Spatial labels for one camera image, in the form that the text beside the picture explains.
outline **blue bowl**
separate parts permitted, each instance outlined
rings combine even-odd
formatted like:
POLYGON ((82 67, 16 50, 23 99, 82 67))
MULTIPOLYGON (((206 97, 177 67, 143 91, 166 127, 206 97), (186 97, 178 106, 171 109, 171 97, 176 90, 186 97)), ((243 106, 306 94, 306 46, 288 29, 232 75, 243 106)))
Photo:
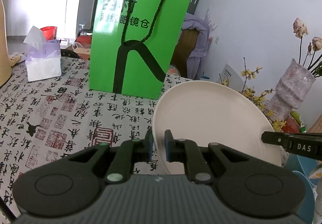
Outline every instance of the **blue bowl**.
POLYGON ((311 224, 313 222, 315 207, 315 199, 311 183, 309 182, 308 178, 304 176, 301 172, 294 170, 293 173, 295 173, 301 178, 301 180, 304 182, 306 189, 304 201, 302 202, 300 209, 297 211, 297 215, 305 223, 311 224))
MULTIPOLYGON (((302 157, 295 154, 290 154, 289 159, 286 163, 286 168, 290 171, 299 171, 301 172, 306 178, 310 175, 311 171, 318 166, 317 160, 302 157)), ((309 183, 313 188, 316 188, 318 185, 319 180, 309 179, 309 183)))

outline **ribbed gray surface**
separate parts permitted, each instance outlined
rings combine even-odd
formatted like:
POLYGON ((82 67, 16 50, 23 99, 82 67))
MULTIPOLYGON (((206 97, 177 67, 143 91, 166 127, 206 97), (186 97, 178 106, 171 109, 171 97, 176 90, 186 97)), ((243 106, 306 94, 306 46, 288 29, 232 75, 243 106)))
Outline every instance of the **ribbed gray surface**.
POLYGON ((126 183, 107 186, 92 206, 74 216, 47 220, 22 215, 14 222, 22 223, 305 224, 295 216, 279 220, 242 216, 223 205, 210 187, 192 184, 184 175, 133 175, 126 183))

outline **tissue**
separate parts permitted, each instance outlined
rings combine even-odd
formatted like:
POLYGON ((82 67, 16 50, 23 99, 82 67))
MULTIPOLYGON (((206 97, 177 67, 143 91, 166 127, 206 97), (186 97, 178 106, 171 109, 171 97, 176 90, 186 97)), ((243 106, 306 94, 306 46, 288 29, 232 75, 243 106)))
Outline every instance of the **tissue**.
POLYGON ((25 64, 28 81, 44 80, 62 75, 59 40, 44 41, 44 35, 32 27, 25 42, 29 45, 25 64))

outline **tablecloth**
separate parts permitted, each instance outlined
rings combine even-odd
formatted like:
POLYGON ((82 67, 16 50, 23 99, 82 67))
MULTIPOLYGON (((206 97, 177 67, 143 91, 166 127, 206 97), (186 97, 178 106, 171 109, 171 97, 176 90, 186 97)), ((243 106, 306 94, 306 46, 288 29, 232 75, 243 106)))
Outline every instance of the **tablecloth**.
MULTIPOLYGON (((35 82, 22 63, 0 89, 0 196, 15 215, 12 185, 20 175, 100 142, 143 139, 152 126, 157 100, 89 90, 89 63, 63 57, 62 76, 35 82)), ((185 81, 167 75, 161 95, 185 81)), ((164 174, 158 160, 154 149, 134 173, 164 174)))

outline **tan bottle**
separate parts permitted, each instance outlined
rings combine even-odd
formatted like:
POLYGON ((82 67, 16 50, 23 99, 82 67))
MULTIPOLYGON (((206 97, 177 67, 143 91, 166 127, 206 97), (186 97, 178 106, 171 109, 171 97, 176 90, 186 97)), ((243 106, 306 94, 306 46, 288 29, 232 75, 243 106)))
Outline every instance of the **tan bottle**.
POLYGON ((0 87, 10 78, 12 69, 9 62, 7 35, 5 32, 5 14, 4 6, 1 1, 0 5, 0 87))

